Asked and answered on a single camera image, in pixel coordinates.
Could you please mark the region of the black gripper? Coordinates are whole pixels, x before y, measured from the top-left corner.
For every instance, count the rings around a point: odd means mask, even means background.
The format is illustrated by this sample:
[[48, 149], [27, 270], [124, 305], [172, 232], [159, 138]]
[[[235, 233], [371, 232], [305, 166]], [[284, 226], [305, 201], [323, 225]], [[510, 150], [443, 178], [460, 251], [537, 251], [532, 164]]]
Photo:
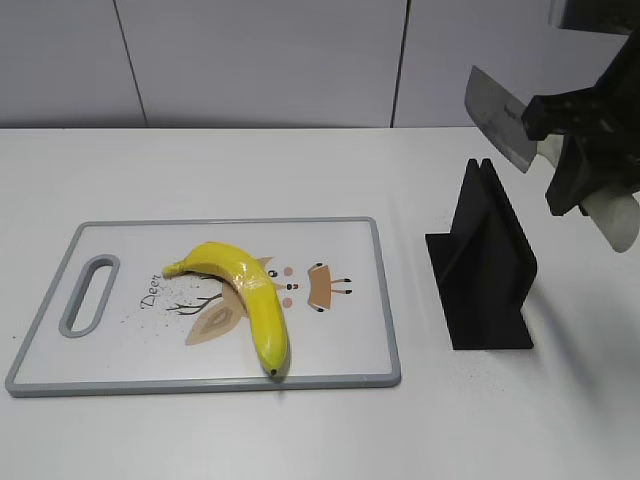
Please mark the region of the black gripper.
[[563, 216], [613, 187], [639, 191], [639, 31], [634, 30], [592, 88], [535, 95], [521, 121], [529, 140], [564, 137], [545, 198]]

